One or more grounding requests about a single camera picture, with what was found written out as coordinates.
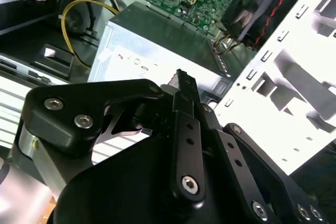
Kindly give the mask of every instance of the bolt head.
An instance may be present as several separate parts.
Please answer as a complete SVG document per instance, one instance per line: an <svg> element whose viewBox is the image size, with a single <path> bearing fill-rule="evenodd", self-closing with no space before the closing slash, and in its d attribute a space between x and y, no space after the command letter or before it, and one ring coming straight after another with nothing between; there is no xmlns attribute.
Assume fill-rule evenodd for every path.
<svg viewBox="0 0 336 224"><path fill-rule="evenodd" d="M237 132L238 134L242 132L238 126L233 126L233 130Z"/></svg>
<svg viewBox="0 0 336 224"><path fill-rule="evenodd" d="M207 112L212 112L212 109L208 105L203 105L203 108Z"/></svg>
<svg viewBox="0 0 336 224"><path fill-rule="evenodd" d="M306 220L310 220L310 216L309 213L300 205L297 205L299 213L306 219Z"/></svg>
<svg viewBox="0 0 336 224"><path fill-rule="evenodd" d="M82 129L89 129L93 126L93 120L89 115L78 115L75 117L75 125Z"/></svg>
<svg viewBox="0 0 336 224"><path fill-rule="evenodd" d="M184 176L182 178L182 186L190 194L197 194L198 192L198 184L190 176Z"/></svg>
<svg viewBox="0 0 336 224"><path fill-rule="evenodd" d="M321 214L313 206L310 206L310 211L319 221L323 221Z"/></svg>
<svg viewBox="0 0 336 224"><path fill-rule="evenodd" d="M62 101L57 98L48 98L44 101L44 106L49 110L61 110L64 107Z"/></svg>
<svg viewBox="0 0 336 224"><path fill-rule="evenodd" d="M264 209L264 207L259 202L254 201L252 203L252 208L253 208L253 211L256 213L256 215L261 220L263 220L263 221L267 221L268 220L267 212L266 212L266 210Z"/></svg>

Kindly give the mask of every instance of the metal hole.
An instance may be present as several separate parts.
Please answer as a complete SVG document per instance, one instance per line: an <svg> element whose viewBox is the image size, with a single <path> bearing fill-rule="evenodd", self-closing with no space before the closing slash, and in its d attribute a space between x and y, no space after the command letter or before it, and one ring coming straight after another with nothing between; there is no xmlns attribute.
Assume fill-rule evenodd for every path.
<svg viewBox="0 0 336 224"><path fill-rule="evenodd" d="M189 143L190 145L194 145L194 140L192 140L191 138L187 138L187 143Z"/></svg>
<svg viewBox="0 0 336 224"><path fill-rule="evenodd" d="M194 127L191 124L187 123L187 128L192 130Z"/></svg>
<svg viewBox="0 0 336 224"><path fill-rule="evenodd" d="M240 166L240 167L243 166L243 164L242 164L239 160L236 159L235 162L236 162L236 164L237 164L238 166Z"/></svg>

